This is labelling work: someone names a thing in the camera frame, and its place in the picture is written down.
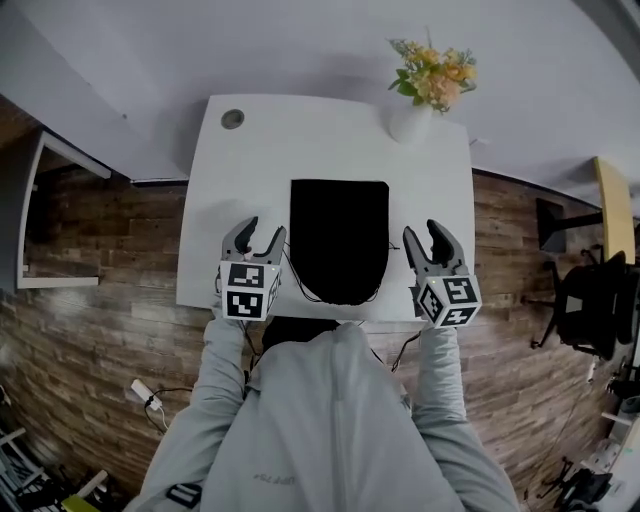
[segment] zipper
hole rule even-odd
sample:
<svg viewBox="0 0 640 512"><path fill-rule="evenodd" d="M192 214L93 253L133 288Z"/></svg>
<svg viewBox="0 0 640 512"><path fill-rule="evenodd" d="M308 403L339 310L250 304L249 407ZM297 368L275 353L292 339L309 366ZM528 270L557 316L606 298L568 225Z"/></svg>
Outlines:
<svg viewBox="0 0 640 512"><path fill-rule="evenodd" d="M332 439L331 448L333 450L333 500L334 510L336 512L347 511L347 495L345 489L345 468L342 451L341 432L341 413L340 402L343 400L342 387L338 378L337 354L336 354L336 338L335 331L332 332L331 340L331 421L332 421Z"/></svg>

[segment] wooden board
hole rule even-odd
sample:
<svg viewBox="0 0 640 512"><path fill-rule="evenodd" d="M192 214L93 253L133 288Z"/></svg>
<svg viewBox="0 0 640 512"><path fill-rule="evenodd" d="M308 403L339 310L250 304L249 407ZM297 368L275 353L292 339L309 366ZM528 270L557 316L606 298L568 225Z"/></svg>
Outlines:
<svg viewBox="0 0 640 512"><path fill-rule="evenodd" d="M636 258L636 244L629 184L615 167L602 158L594 158L594 164L602 198L605 260L623 251L627 263L633 265Z"/></svg>

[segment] white cord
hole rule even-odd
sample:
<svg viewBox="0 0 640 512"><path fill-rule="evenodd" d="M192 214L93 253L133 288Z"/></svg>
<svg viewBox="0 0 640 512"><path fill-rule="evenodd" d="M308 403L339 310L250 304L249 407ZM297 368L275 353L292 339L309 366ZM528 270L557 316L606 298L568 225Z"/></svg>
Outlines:
<svg viewBox="0 0 640 512"><path fill-rule="evenodd" d="M164 409L162 407L160 407L160 412L162 413L162 423L164 424L164 427L169 430L169 425L167 425L167 421L165 420Z"/></svg>

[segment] white desk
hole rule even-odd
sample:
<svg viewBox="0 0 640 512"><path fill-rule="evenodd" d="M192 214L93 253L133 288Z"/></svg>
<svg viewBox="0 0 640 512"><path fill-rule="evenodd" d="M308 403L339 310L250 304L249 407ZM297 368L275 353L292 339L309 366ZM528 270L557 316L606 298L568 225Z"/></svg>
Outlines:
<svg viewBox="0 0 640 512"><path fill-rule="evenodd" d="M240 109L244 123L227 130L222 115ZM280 225L289 226L291 180L381 180L389 185L387 271L376 299L359 306L307 301L282 258L274 315L375 321L415 320L408 287L415 281L402 244L411 226L426 251L428 218L460 241L474 268L474 209L466 129L434 116L424 145L402 146L387 133L384 113L350 101L303 96L212 96L200 130L182 223L177 302L209 307L224 235L257 215L251 240L266 250ZM345 258L364 255L344 249Z"/></svg>

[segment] power strip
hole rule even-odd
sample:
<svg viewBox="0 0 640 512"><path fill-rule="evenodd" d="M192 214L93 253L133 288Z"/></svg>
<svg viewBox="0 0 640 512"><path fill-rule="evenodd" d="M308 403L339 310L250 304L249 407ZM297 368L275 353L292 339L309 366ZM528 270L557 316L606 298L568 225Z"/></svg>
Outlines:
<svg viewBox="0 0 640 512"><path fill-rule="evenodd" d="M131 384L131 389L136 392L136 395L138 395L145 404L147 403L147 400L149 400L149 398L151 398L151 396L153 395L151 390L147 386L145 386L140 379L136 379L133 381L133 384ZM162 401L157 396L154 396L153 400L151 400L151 403L149 404L149 407L151 407L151 409L153 409L154 411L157 411L162 407Z"/></svg>

